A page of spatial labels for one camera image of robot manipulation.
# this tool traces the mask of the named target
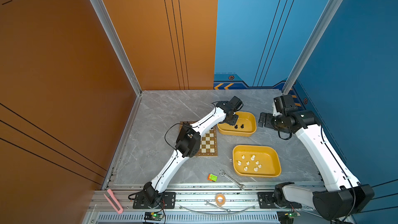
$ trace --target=chessboard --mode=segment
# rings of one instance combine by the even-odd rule
[[[182,123],[190,123],[193,124],[196,121],[182,121]],[[217,127],[214,126],[210,130],[206,132],[206,134],[202,137],[201,146],[199,148],[198,153],[196,153],[195,157],[206,157],[206,156],[217,156]]]

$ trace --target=marble surface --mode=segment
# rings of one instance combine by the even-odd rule
[[[277,89],[242,90],[185,90],[144,91],[129,140],[117,165],[114,184],[145,184],[162,169],[172,154],[172,148],[164,141],[164,134],[180,121],[197,121],[213,109],[211,102],[239,97],[244,103],[241,111],[251,112],[258,120],[261,112],[272,112]],[[167,133],[167,141],[175,146],[179,126]],[[223,169],[239,182],[265,181],[320,181],[318,169],[300,140],[293,135],[282,140],[269,128],[257,128],[251,137],[217,134],[217,157],[189,158],[170,183],[208,183],[209,173],[218,175]],[[281,162],[282,173],[275,178],[241,177],[232,164],[232,150],[239,144],[270,146]],[[218,177],[217,182],[229,182]]]

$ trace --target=blue wall graphic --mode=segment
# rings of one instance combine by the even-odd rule
[[[398,0],[343,0],[296,86],[361,183],[363,211],[397,207]],[[355,214],[358,224],[397,223],[398,208]]]
[[[286,80],[327,2],[218,0],[215,85],[225,74],[248,88]]]

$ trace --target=black mounting plate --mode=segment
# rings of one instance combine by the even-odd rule
[[[258,202],[260,204],[260,208],[280,208],[280,209],[284,209],[281,207],[278,207],[275,205],[274,199],[273,199],[273,192],[257,192],[257,196],[258,196]],[[290,202],[290,204],[294,207],[294,208],[302,208],[300,203],[297,202]],[[288,206],[286,206],[286,209],[291,209],[290,204]]]
[[[164,200],[164,209],[173,209],[176,202],[176,192],[163,192],[161,200]],[[161,209],[162,203],[154,209]],[[138,192],[134,198],[133,209],[151,209],[142,192]]]

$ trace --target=roll of tape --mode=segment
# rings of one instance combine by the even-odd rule
[[[216,201],[217,206],[219,206],[219,207],[224,205],[225,204],[225,196],[224,196],[224,194],[221,194],[221,193],[217,194],[215,201]]]

